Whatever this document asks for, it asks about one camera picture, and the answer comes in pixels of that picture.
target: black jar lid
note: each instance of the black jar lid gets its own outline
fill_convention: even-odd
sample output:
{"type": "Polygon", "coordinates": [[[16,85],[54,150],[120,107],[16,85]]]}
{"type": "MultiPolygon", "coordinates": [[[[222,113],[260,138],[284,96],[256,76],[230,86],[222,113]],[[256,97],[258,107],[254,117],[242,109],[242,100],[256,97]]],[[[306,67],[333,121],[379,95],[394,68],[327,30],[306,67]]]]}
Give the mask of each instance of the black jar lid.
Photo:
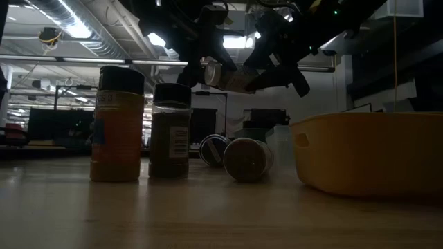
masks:
{"type": "Polygon", "coordinates": [[[162,102],[179,102],[191,105],[191,88],[177,83],[157,84],[154,89],[154,104],[162,102]]]}
{"type": "Polygon", "coordinates": [[[123,91],[143,95],[145,92],[145,76],[128,68],[103,66],[100,68],[98,90],[123,91]]]}

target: plastic container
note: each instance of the plastic container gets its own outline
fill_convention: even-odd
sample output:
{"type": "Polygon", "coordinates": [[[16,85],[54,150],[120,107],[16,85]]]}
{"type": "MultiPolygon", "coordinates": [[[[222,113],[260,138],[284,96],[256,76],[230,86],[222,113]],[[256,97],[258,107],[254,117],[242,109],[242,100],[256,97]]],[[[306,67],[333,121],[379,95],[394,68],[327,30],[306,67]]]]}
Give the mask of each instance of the plastic container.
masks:
{"type": "Polygon", "coordinates": [[[443,190],[443,115],[341,113],[291,125],[302,182],[346,196],[443,190]]]}
{"type": "Polygon", "coordinates": [[[209,135],[200,143],[200,158],[211,167],[223,167],[223,155],[230,140],[217,135],[209,135]]]}
{"type": "Polygon", "coordinates": [[[291,130],[287,125],[276,125],[266,133],[266,144],[274,155],[274,168],[290,167],[295,173],[291,130]]]}
{"type": "Polygon", "coordinates": [[[100,69],[91,180],[134,181],[139,177],[144,83],[145,77],[130,69],[100,69]]]}
{"type": "Polygon", "coordinates": [[[224,152],[226,171],[239,182],[256,182],[272,167],[274,157],[264,142],[249,138],[234,140],[224,152]]]}
{"type": "Polygon", "coordinates": [[[157,84],[152,105],[150,177],[183,178],[189,170],[191,89],[157,84]]]}

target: cylindrical container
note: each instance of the cylindrical container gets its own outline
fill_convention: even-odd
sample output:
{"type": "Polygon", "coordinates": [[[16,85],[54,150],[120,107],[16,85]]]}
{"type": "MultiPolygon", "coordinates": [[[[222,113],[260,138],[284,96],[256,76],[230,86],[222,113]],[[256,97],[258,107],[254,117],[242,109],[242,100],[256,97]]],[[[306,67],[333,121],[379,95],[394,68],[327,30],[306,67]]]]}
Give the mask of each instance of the cylindrical container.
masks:
{"type": "Polygon", "coordinates": [[[209,62],[204,77],[208,86],[217,86],[222,90],[238,93],[253,93],[246,91],[246,87],[258,75],[256,69],[247,66],[237,65],[236,71],[230,71],[218,62],[209,62]]]}
{"type": "Polygon", "coordinates": [[[239,182],[260,180],[273,162],[273,154],[268,146],[249,138],[234,140],[224,152],[224,167],[239,182]]]}
{"type": "Polygon", "coordinates": [[[223,167],[223,155],[230,140],[214,134],[209,135],[200,143],[200,158],[211,167],[223,167]]]}
{"type": "Polygon", "coordinates": [[[91,180],[134,181],[139,177],[144,83],[143,75],[130,69],[100,69],[91,180]]]}
{"type": "Polygon", "coordinates": [[[191,89],[157,84],[152,105],[150,177],[183,178],[189,170],[191,89]]]}

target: desk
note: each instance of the desk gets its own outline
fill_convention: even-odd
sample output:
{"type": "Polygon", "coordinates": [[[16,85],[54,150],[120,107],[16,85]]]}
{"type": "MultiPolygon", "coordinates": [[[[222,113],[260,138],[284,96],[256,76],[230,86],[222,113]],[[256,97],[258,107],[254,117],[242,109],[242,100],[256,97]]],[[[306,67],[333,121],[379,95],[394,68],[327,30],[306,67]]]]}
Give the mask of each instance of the desk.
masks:
{"type": "Polygon", "coordinates": [[[188,179],[92,183],[89,158],[0,161],[0,248],[443,248],[443,209],[257,184],[191,160],[188,179]]]}

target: barcode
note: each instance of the barcode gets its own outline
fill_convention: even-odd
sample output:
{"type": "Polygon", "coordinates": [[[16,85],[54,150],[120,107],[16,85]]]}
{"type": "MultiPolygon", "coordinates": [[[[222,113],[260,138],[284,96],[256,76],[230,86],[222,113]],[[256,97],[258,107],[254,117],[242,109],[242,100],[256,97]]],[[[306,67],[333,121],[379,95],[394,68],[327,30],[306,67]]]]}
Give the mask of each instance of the barcode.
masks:
{"type": "Polygon", "coordinates": [[[171,127],[169,157],[170,158],[188,157],[187,127],[171,127]]]}

